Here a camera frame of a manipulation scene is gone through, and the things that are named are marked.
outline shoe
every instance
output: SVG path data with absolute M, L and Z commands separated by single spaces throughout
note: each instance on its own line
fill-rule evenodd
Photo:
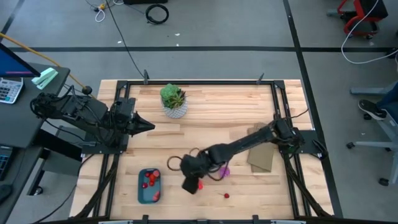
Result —
M 358 106 L 364 112 L 367 112 L 373 119 L 383 120 L 387 116 L 387 112 L 385 110 L 380 110 L 377 108 L 375 103 L 370 102 L 369 100 L 360 100 L 358 102 Z

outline gray floor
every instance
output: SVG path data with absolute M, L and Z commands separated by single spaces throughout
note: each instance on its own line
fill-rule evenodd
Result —
M 98 4 L 100 0 L 91 0 Z M 398 6 L 384 0 L 390 16 L 381 22 L 373 40 L 350 39 L 348 47 L 395 47 Z M 289 0 L 302 47 L 339 47 L 344 41 L 343 23 L 325 16 L 339 0 Z M 0 2 L 0 27 L 16 0 Z M 136 6 L 144 10 L 145 6 Z M 147 24 L 142 15 L 126 6 L 112 10 L 130 47 L 170 46 L 263 46 L 292 47 L 284 5 L 277 0 L 170 0 L 170 20 L 161 26 Z M 26 0 L 7 35 L 31 47 L 117 47 L 121 38 L 109 11 L 102 23 L 83 0 Z M 141 70 L 151 78 L 301 78 L 295 52 L 131 52 Z M 126 52 L 46 52 L 69 67 L 81 82 L 97 94 L 101 79 L 140 78 Z M 18 53 L 28 62 L 47 63 L 30 53 Z M 367 60 L 382 53 L 350 53 L 351 60 Z M 388 177 L 391 155 L 382 149 L 345 144 L 356 140 L 382 140 L 379 126 L 364 121 L 357 107 L 360 97 L 352 86 L 385 86 L 397 79 L 393 60 L 353 65 L 339 53 L 303 53 L 308 76 L 325 133 L 343 215 L 346 218 L 398 221 L 398 187 L 382 187 L 378 178 Z M 8 223 L 28 223 L 48 214 L 70 192 L 76 177 L 46 174 L 38 197 L 22 196 Z M 49 220 L 68 216 L 71 200 Z

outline potted plant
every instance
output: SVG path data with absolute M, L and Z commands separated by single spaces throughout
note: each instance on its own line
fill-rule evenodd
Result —
M 177 85 L 167 84 L 160 91 L 161 102 L 165 114 L 169 118 L 181 118 L 187 112 L 185 92 Z

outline wooden tabletop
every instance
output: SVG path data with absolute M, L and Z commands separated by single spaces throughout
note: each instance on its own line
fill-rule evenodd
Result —
M 284 80 L 292 116 L 307 109 L 300 80 Z M 111 106 L 117 80 L 102 80 L 98 99 Z M 247 163 L 248 151 L 233 157 L 231 175 L 216 182 L 203 178 L 204 189 L 195 195 L 184 191 L 181 172 L 168 170 L 170 156 L 183 156 L 197 147 L 229 143 L 246 135 L 254 123 L 268 123 L 274 114 L 269 85 L 181 85 L 188 96 L 188 112 L 180 119 L 166 117 L 160 103 L 162 86 L 133 86 L 130 97 L 137 98 L 135 110 L 156 125 L 153 131 L 129 140 L 119 161 L 111 218 L 141 219 L 260 219 L 293 218 L 283 160 L 275 148 L 272 172 L 253 174 Z M 312 129 L 309 114 L 293 119 L 299 129 Z M 101 155 L 95 155 L 81 169 L 70 215 L 77 214 L 98 185 Z M 333 213 L 321 162 L 300 155 L 305 183 L 325 211 Z M 162 174 L 159 202 L 142 205 L 137 200 L 138 173 L 158 168 Z M 298 195 L 300 214 L 304 214 Z

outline white pot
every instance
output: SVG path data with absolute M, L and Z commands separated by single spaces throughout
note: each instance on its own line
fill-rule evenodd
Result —
M 187 113 L 187 110 L 188 110 L 187 99 L 184 99 L 184 103 L 180 107 L 174 108 L 174 109 L 165 107 L 164 103 L 163 103 L 163 99 L 161 97 L 160 97 L 160 102 L 162 102 L 164 113 L 169 118 L 181 118 L 182 116 L 184 116 Z

